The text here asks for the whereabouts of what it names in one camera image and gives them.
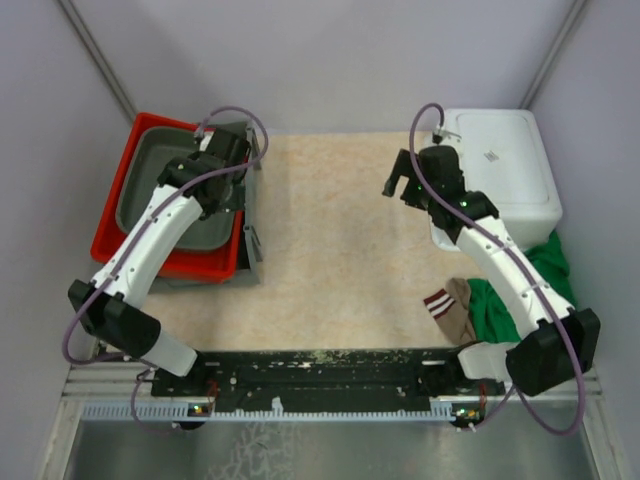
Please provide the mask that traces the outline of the grey-green plastic tub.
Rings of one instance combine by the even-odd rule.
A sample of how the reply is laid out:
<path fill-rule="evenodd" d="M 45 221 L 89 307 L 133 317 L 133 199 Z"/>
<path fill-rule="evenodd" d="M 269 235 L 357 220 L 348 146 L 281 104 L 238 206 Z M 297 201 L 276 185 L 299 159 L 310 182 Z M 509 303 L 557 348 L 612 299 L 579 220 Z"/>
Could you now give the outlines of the grey-green plastic tub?
<path fill-rule="evenodd" d="M 134 151 L 115 213 L 116 224 L 128 235 L 148 206 L 157 178 L 174 157 L 187 156 L 196 148 L 189 130 L 158 126 L 146 130 Z M 217 213 L 194 222 L 175 248 L 188 252 L 213 251 L 231 237 L 234 213 Z"/>

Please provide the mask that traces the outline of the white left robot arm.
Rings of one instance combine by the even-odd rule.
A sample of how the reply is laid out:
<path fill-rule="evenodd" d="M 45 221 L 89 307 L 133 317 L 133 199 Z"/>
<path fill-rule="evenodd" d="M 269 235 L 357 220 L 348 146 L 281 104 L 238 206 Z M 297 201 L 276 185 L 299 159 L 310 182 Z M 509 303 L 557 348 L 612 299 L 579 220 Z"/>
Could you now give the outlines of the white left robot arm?
<path fill-rule="evenodd" d="M 68 297 L 84 331 L 173 375 L 184 395 L 201 394 L 208 373 L 198 354 L 141 309 L 176 244 L 198 222 L 218 213 L 238 193 L 251 145 L 216 128 L 196 138 L 198 148 L 169 160 L 143 213 L 121 246 L 90 281 L 76 280 Z"/>

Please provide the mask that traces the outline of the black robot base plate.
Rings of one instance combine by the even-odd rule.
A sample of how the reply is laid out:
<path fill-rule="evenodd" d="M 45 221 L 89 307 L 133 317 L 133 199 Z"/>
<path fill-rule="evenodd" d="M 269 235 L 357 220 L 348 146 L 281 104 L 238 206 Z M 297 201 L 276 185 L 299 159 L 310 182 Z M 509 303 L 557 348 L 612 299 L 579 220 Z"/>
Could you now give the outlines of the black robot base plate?
<path fill-rule="evenodd" d="M 480 422 L 490 396 L 502 396 L 503 382 L 462 376 L 456 349 L 383 349 L 205 352 L 194 369 L 177 377 L 159 369 L 148 402 L 205 404 L 205 413 L 266 411 L 279 398 L 294 413 L 428 411 L 450 402 L 454 420 Z M 477 389 L 475 399 L 431 398 Z"/>

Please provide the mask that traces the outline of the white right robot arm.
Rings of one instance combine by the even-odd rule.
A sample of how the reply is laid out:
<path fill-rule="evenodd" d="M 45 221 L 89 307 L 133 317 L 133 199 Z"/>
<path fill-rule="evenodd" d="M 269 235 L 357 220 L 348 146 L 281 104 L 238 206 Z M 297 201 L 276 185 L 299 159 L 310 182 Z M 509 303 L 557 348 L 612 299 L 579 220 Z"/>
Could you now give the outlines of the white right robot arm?
<path fill-rule="evenodd" d="M 491 379 L 534 397 L 573 380 L 584 396 L 601 327 L 597 315 L 577 310 L 557 293 L 518 248 L 489 197 L 466 189 L 453 147 L 400 150 L 383 195 L 394 196 L 401 178 L 407 180 L 401 200 L 427 212 L 433 225 L 474 260 L 518 334 L 514 342 L 475 341 L 461 347 L 457 364 L 446 372 L 448 387 L 466 396 L 482 379 Z"/>

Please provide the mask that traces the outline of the red plastic crate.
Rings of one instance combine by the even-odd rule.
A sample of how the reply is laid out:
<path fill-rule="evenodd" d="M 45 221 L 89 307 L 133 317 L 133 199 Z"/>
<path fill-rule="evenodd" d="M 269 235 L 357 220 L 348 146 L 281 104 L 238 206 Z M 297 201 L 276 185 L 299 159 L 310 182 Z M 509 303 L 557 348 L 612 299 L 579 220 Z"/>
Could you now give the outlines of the red plastic crate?
<path fill-rule="evenodd" d="M 134 151 L 142 134 L 146 130 L 157 126 L 174 126 L 177 128 L 188 129 L 192 132 L 196 129 L 196 125 L 193 123 L 187 123 L 151 113 L 138 114 L 124 147 L 121 160 L 117 167 L 91 246 L 91 256 L 97 262 L 105 263 L 110 260 L 127 236 L 120 230 L 115 220 L 119 196 L 122 191 Z"/>

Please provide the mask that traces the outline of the large white plastic container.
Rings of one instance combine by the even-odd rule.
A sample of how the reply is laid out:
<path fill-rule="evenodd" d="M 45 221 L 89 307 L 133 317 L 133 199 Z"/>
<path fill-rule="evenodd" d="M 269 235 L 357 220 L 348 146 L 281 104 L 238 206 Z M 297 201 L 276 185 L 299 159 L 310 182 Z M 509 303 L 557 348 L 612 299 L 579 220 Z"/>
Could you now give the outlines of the large white plastic container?
<path fill-rule="evenodd" d="M 532 112 L 447 109 L 443 143 L 458 152 L 466 188 L 489 197 L 521 250 L 547 242 L 563 210 Z"/>

